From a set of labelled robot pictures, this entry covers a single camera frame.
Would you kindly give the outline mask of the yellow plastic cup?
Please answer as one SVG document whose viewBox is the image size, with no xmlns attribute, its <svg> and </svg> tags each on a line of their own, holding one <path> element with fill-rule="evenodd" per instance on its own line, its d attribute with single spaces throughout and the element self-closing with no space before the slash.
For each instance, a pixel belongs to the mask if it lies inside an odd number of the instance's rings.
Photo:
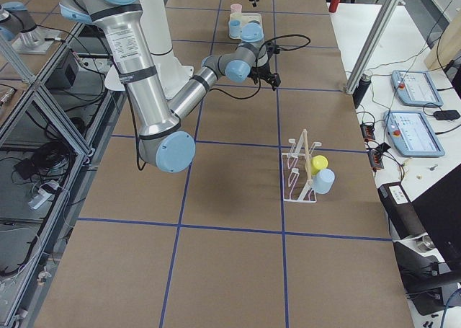
<svg viewBox="0 0 461 328">
<path fill-rule="evenodd" d="M 328 168 L 328 159 L 323 155 L 316 155 L 310 161 L 311 174 L 317 175 L 321 170 Z"/>
</svg>

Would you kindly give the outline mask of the light blue plastic cup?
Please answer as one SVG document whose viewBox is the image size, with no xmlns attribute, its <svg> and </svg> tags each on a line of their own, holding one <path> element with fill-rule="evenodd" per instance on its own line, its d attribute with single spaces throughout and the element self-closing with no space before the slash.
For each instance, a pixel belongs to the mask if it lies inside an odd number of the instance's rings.
<svg viewBox="0 0 461 328">
<path fill-rule="evenodd" d="M 331 169 L 322 169 L 313 178 L 313 190 L 317 194 L 327 194 L 331 190 L 335 179 L 335 174 Z"/>
</svg>

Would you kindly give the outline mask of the pink plastic cup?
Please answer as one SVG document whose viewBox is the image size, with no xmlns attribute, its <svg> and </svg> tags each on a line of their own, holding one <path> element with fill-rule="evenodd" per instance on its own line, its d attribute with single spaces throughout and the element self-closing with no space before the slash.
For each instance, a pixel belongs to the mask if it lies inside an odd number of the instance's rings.
<svg viewBox="0 0 461 328">
<path fill-rule="evenodd" d="M 231 11 L 232 14 L 241 13 L 242 9 L 243 9 L 243 6 L 241 4 L 238 4 L 238 3 L 234 3 L 234 4 L 230 5 L 230 11 Z"/>
</svg>

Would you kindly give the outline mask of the cream plastic cup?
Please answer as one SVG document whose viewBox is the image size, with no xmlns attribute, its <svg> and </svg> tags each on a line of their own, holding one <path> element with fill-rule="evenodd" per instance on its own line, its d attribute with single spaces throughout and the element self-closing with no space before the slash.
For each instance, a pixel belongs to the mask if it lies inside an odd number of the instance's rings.
<svg viewBox="0 0 461 328">
<path fill-rule="evenodd" d="M 234 12 L 230 14 L 230 21 L 241 21 L 242 19 L 242 13 L 240 12 Z"/>
</svg>

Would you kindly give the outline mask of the white cup drying rack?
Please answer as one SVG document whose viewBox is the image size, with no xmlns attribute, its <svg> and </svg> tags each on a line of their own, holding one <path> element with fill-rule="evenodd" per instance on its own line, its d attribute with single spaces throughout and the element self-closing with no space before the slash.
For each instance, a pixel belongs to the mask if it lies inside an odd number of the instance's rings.
<svg viewBox="0 0 461 328">
<path fill-rule="evenodd" d="M 301 131 L 298 139 L 289 138 L 288 143 L 290 149 L 281 154 L 283 200 L 291 203 L 316 203 L 312 158 L 313 152 L 322 143 L 309 143 L 306 129 Z"/>
</svg>

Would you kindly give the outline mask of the cream plastic tray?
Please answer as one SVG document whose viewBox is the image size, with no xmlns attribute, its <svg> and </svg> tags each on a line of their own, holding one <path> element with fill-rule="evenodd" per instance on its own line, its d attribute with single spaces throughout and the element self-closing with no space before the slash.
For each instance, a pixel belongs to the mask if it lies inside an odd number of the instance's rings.
<svg viewBox="0 0 461 328">
<path fill-rule="evenodd" d="M 262 25 L 262 16 L 260 13 L 242 13 L 241 30 L 250 22 L 257 22 Z"/>
</svg>

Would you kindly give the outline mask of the black water bottle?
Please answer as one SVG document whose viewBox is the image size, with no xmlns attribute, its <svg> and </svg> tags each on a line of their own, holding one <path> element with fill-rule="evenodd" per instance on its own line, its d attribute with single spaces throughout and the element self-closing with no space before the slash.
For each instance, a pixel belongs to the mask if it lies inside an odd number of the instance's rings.
<svg viewBox="0 0 461 328">
<path fill-rule="evenodd" d="M 359 80 L 358 86 L 353 92 L 353 102 L 354 108 L 357 109 L 371 84 L 372 72 L 370 70 L 365 70 Z"/>
</svg>

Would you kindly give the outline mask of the far teach pendant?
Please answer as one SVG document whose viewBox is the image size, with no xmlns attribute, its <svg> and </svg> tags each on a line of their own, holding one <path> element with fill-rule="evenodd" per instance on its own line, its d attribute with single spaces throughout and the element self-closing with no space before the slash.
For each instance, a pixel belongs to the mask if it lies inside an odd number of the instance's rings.
<svg viewBox="0 0 461 328">
<path fill-rule="evenodd" d="M 404 105 L 441 107 L 444 104 L 427 71 L 394 70 L 391 81 Z"/>
</svg>

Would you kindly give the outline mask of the teach pendant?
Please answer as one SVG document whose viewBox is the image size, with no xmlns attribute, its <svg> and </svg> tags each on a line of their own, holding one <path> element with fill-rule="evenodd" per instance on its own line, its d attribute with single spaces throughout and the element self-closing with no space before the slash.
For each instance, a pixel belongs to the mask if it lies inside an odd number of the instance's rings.
<svg viewBox="0 0 461 328">
<path fill-rule="evenodd" d="M 386 133 L 402 157 L 439 158 L 445 151 L 422 112 L 387 111 Z"/>
<path fill-rule="evenodd" d="M 394 70 L 391 81 L 404 105 L 441 107 L 444 104 L 427 71 Z"/>
</svg>

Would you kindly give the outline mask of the near teach pendant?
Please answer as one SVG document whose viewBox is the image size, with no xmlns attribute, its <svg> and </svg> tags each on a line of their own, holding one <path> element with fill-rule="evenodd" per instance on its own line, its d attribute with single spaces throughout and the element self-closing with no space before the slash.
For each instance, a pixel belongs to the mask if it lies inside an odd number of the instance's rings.
<svg viewBox="0 0 461 328">
<path fill-rule="evenodd" d="M 386 133 L 402 157 L 439 158 L 445 151 L 422 112 L 387 111 Z"/>
</svg>

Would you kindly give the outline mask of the black power adapter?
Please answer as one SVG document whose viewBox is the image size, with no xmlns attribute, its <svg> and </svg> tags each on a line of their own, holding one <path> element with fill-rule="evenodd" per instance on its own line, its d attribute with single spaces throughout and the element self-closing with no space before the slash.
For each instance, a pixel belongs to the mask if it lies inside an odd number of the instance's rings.
<svg viewBox="0 0 461 328">
<path fill-rule="evenodd" d="M 433 116 L 436 120 L 453 121 L 460 119 L 460 113 L 456 110 L 437 110 Z"/>
</svg>

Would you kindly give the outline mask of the black monitor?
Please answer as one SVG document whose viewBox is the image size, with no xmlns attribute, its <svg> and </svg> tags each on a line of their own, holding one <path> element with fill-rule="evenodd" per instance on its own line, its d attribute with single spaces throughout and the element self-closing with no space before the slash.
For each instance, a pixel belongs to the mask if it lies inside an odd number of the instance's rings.
<svg viewBox="0 0 461 328">
<path fill-rule="evenodd" d="M 460 167 L 413 201 L 413 207 L 444 260 L 460 268 Z"/>
</svg>

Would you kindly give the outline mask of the aluminium frame post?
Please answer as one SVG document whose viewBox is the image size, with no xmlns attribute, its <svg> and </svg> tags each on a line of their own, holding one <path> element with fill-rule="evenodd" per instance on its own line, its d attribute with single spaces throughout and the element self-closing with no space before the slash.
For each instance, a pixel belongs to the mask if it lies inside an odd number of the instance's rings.
<svg viewBox="0 0 461 328">
<path fill-rule="evenodd" d="M 346 94 L 353 93 L 399 1 L 400 0 L 385 0 L 384 4 L 381 6 L 357 61 L 354 64 L 354 68 L 352 69 L 347 83 L 344 86 L 344 92 Z"/>
</svg>

